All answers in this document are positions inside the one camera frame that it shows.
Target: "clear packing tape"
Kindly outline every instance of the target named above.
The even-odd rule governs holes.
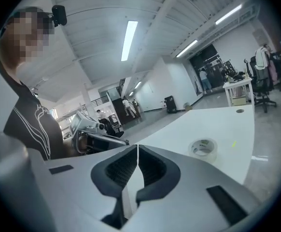
[[[211,138],[201,138],[194,140],[188,149],[188,154],[199,160],[214,163],[217,158],[218,145]]]

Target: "black camera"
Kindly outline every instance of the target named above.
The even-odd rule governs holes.
[[[52,7],[52,12],[53,12],[53,21],[55,27],[58,25],[66,25],[67,23],[67,15],[65,13],[65,8],[62,5],[54,5]]]

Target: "hanging clothes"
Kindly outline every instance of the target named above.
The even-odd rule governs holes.
[[[272,60],[269,61],[268,70],[270,72],[270,76],[271,76],[272,81],[274,83],[277,82],[278,75],[277,75],[277,72],[276,72],[275,64]]]
[[[256,69],[258,70],[263,70],[265,69],[268,65],[268,51],[265,47],[260,47],[256,50],[255,52],[255,61],[256,61]]]

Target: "curved white table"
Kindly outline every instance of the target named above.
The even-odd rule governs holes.
[[[188,156],[189,145],[202,138],[212,138],[217,142],[218,152],[213,166],[243,184],[254,144],[252,105],[191,110],[137,144]],[[127,184],[132,213],[137,209],[136,192],[143,187],[142,173],[137,167]]]

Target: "white line pattern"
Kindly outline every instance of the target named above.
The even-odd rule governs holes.
[[[42,107],[41,105],[37,104],[37,110],[35,111],[35,114],[34,114],[34,115],[35,115],[35,118],[37,119],[37,121],[38,121],[38,123],[39,123],[39,126],[40,126],[40,129],[41,129],[41,131],[39,131],[38,129],[36,129],[35,127],[33,127],[33,126],[26,120],[26,118],[19,112],[19,110],[18,110],[16,107],[14,107],[13,110],[14,110],[14,111],[16,112],[16,114],[19,116],[19,118],[21,119],[21,121],[24,123],[24,125],[26,126],[28,132],[29,132],[30,135],[32,136],[32,138],[42,146],[42,148],[43,148],[43,150],[44,150],[44,152],[45,152],[45,154],[46,154],[47,159],[50,160],[50,153],[51,153],[51,151],[50,151],[49,138],[48,138],[48,135],[47,135],[45,129],[43,128],[43,125],[42,125],[41,122],[40,122],[41,117],[42,117],[45,113],[49,114],[49,111],[48,111],[46,108]]]

